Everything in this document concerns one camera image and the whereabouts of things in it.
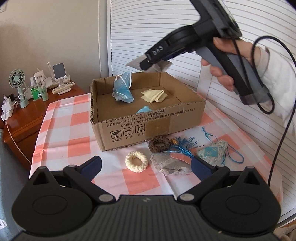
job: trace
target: cream crocheted ring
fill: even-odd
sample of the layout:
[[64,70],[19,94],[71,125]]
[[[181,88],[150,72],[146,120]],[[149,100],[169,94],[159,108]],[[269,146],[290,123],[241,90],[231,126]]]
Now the cream crocheted ring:
[[[135,165],[133,163],[133,159],[139,158],[142,161],[141,165]],[[142,172],[144,171],[148,166],[148,161],[146,156],[139,152],[139,151],[132,151],[126,156],[126,166],[128,169],[130,169],[132,172]]]

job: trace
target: remote control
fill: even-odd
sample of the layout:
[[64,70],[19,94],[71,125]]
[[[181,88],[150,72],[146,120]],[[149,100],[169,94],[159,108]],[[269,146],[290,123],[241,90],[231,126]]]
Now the remote control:
[[64,90],[68,89],[68,88],[71,88],[74,85],[75,85],[74,82],[69,82],[67,84],[64,84],[64,85],[61,85],[59,87],[56,87],[55,89],[52,90],[52,93],[53,94],[57,94],[57,93],[62,92]]
[[59,92],[58,94],[59,94],[59,95],[62,95],[62,94],[64,94],[64,93],[69,92],[70,90],[71,90],[71,88],[68,88],[68,89],[66,89],[66,90],[64,90],[64,91],[62,91],[62,92]]

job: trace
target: brown woven ring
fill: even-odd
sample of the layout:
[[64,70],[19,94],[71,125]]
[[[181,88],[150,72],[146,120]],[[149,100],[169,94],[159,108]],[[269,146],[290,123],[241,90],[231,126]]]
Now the brown woven ring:
[[[157,143],[163,143],[164,146],[156,146],[155,144]],[[149,141],[149,150],[152,153],[160,153],[160,152],[164,152],[167,151],[171,146],[171,142],[168,138],[166,137],[162,137],[162,136],[158,136],[158,137],[154,137]]]

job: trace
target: metal screw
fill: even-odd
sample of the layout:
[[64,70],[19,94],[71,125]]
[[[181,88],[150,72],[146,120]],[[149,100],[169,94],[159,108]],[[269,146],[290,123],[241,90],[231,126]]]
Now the metal screw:
[[102,194],[99,196],[101,202],[110,202],[113,200],[113,196],[110,194]]
[[194,195],[191,193],[183,193],[180,195],[180,199],[185,202],[192,201],[194,199]]

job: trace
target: gray fabric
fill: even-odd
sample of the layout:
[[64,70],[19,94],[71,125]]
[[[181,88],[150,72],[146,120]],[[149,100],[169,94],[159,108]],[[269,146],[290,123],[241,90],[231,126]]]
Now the gray fabric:
[[274,234],[282,241],[296,241],[296,224],[287,228],[277,228]]
[[153,153],[151,154],[151,162],[155,168],[168,175],[185,175],[192,173],[191,165],[170,156],[170,152]]
[[5,228],[0,229],[0,240],[11,240],[19,233],[13,221],[11,207],[24,184],[28,181],[26,171],[10,149],[2,142],[3,130],[0,130],[0,220]]

